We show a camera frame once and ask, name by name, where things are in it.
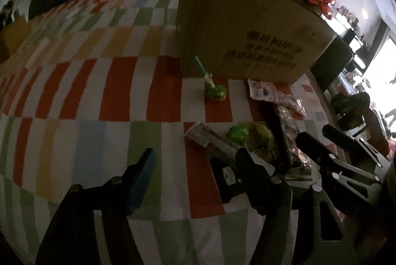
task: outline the tablecloth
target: tablecloth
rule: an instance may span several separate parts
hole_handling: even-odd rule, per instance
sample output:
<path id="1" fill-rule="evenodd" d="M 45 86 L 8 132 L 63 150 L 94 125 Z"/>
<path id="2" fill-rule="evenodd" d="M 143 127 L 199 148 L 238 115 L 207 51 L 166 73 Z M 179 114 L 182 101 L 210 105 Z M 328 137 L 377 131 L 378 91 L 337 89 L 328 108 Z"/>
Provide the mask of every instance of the tablecloth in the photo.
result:
<path id="1" fill-rule="evenodd" d="M 31 21 L 32 34 L 0 66 L 0 226 L 24 260 L 69 187 L 102 185 L 152 147 L 158 162 L 129 224 L 145 264 L 248 264 L 265 217 L 245 194 L 222 204 L 206 153 L 185 139 L 195 122 L 225 132 L 260 120 L 243 81 L 182 78 L 175 48 L 178 0 L 76 0 Z M 329 148 L 327 123 L 306 76 L 276 85 L 302 99 L 298 121 Z M 102 264 L 110 264 L 100 212 Z M 297 212 L 292 214 L 296 231 Z"/>

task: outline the bright window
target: bright window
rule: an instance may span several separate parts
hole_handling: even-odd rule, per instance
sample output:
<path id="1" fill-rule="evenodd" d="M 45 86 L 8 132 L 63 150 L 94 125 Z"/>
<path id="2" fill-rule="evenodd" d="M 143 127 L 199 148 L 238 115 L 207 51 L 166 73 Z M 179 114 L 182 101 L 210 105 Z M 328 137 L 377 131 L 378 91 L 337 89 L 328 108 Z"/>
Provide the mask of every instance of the bright window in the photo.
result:
<path id="1" fill-rule="evenodd" d="M 365 75 L 371 88 L 364 86 L 377 109 L 385 115 L 396 108 L 396 83 L 390 82 L 396 77 L 396 44 L 388 38 L 378 55 L 371 62 Z M 389 123 L 392 117 L 386 118 Z M 391 126 L 391 131 L 396 132 L 396 123 Z"/>

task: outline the cardboard box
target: cardboard box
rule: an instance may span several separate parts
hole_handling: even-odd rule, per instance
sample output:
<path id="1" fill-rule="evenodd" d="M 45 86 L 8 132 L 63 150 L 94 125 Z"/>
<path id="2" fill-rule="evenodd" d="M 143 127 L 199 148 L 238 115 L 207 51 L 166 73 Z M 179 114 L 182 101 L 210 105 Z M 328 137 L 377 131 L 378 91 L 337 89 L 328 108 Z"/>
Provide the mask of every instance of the cardboard box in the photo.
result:
<path id="1" fill-rule="evenodd" d="M 184 77 L 296 82 L 335 32 L 292 0 L 179 0 L 176 43 Z"/>
<path id="2" fill-rule="evenodd" d="M 30 26 L 24 16 L 20 16 L 0 32 L 0 63 L 7 60 L 22 45 L 30 34 Z"/>

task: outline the chair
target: chair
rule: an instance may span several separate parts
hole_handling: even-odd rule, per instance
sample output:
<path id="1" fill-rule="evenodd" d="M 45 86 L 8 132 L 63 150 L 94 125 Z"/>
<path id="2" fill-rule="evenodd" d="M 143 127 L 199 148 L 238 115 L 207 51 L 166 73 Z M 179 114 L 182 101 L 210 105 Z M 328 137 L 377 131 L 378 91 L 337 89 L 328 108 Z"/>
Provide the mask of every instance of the chair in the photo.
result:
<path id="1" fill-rule="evenodd" d="M 352 58 L 351 48 L 337 35 L 314 66 L 311 67 L 311 73 L 323 92 L 333 83 Z"/>

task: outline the plastic bag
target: plastic bag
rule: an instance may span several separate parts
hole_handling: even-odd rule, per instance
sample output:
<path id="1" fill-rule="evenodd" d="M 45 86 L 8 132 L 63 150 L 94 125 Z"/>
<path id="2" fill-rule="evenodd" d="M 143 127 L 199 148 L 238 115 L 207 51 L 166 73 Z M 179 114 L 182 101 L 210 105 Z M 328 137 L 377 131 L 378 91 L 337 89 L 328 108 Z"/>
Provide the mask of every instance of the plastic bag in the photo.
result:
<path id="1" fill-rule="evenodd" d="M 277 105 L 287 107 L 293 112 L 301 114 L 303 117 L 306 116 L 302 101 L 297 97 L 278 91 L 273 83 L 251 80 L 247 80 L 247 82 L 252 99 L 273 102 Z"/>

